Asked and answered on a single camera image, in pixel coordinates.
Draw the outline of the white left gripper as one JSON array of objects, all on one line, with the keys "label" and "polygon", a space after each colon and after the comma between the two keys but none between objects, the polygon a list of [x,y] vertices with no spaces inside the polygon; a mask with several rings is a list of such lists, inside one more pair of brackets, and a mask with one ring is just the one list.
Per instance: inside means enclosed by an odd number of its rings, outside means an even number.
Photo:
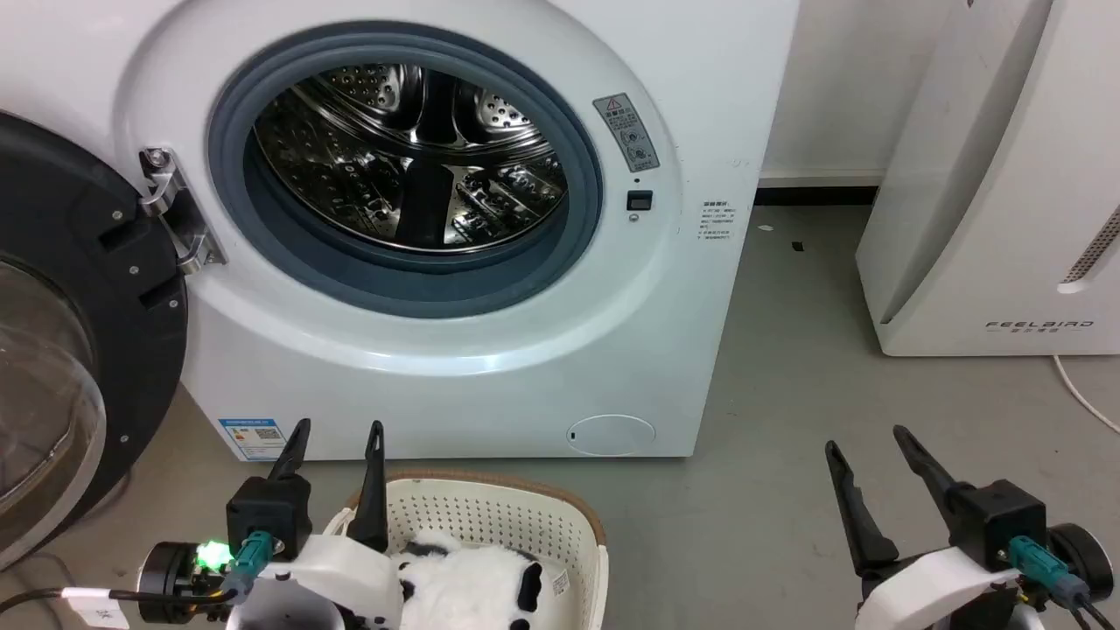
[{"label": "white left gripper", "polygon": [[[304,466],[312,420],[297,421],[269,479],[288,481]],[[347,535],[311,535],[292,559],[265,555],[271,535],[224,541],[161,541],[137,580],[137,610],[153,626],[205,617],[227,629],[399,629],[403,587],[388,556],[384,427],[372,423],[360,499]]]}]

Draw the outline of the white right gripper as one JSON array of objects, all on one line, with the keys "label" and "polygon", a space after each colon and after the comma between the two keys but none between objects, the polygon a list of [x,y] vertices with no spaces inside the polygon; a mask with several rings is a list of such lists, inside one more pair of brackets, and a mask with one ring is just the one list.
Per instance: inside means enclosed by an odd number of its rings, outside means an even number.
[{"label": "white right gripper", "polygon": [[[941,517],[953,517],[949,475],[903,425],[892,427],[909,470],[927,487]],[[865,506],[864,491],[836,441],[825,443],[829,478],[857,577],[872,578],[899,560],[899,550]],[[1047,606],[1060,606],[1081,629],[1112,629],[1099,603],[1116,591],[1116,566],[1094,535],[1065,524],[1045,541],[1016,535],[987,569],[959,548],[912,560],[864,599],[857,629],[1043,629]]]}]

